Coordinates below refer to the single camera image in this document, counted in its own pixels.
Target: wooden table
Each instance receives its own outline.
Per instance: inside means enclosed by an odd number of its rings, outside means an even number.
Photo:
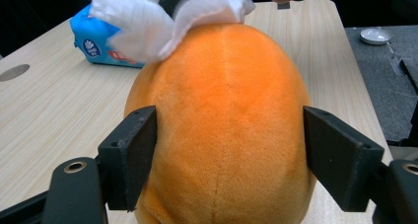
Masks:
[[[352,49],[332,2],[257,4],[245,21],[269,34],[300,68],[313,106],[327,110],[385,149],[385,140]],[[0,82],[0,210],[48,189],[51,173],[97,147],[122,121],[139,69],[90,64],[73,45],[68,21],[0,60],[0,73],[29,64]],[[391,160],[388,150],[384,161]],[[340,211],[317,184],[304,223],[371,223],[367,213]],[[109,212],[110,223],[135,223],[131,213]]]

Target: blue package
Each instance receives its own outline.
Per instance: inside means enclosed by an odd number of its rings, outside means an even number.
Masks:
[[[90,7],[88,5],[70,20],[74,45],[83,51],[91,63],[142,68],[144,63],[134,62],[106,44],[107,39],[116,34],[119,28],[89,16]]]

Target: black metal bracket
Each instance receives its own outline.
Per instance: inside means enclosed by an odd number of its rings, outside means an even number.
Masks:
[[[329,112],[304,107],[308,166],[343,211],[377,206],[374,223],[418,223],[418,163],[381,162],[383,148]]]
[[[95,159],[76,158],[54,170],[42,223],[87,223],[86,221],[107,223],[101,177]]]
[[[146,107],[129,114],[99,146],[96,160],[102,173],[108,173],[104,195],[110,210],[135,209],[156,143],[156,108]]]

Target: orange plush toy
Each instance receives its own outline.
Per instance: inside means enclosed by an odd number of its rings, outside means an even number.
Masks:
[[[240,23],[191,28],[141,70],[126,102],[125,115],[157,108],[138,222],[300,223],[315,184],[309,104],[297,67],[269,36]]]

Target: white tissue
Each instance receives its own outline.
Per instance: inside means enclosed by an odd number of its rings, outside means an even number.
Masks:
[[[214,23],[243,23],[255,9],[251,0],[182,0],[174,20],[151,0],[93,0],[90,14],[121,29],[108,40],[139,62],[169,57],[187,32]]]

